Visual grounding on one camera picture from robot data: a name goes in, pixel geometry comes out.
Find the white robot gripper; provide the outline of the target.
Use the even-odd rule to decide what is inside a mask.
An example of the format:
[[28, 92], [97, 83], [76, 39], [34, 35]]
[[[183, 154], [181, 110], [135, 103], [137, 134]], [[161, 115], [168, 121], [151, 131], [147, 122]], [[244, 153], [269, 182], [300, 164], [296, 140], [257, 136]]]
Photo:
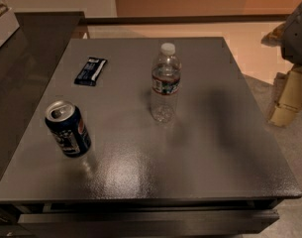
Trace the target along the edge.
[[266, 34], [261, 43], [269, 47], [281, 46], [282, 57], [294, 63], [287, 73], [276, 75], [268, 115], [269, 123], [286, 127], [302, 110], [302, 2], [288, 16], [285, 24]]

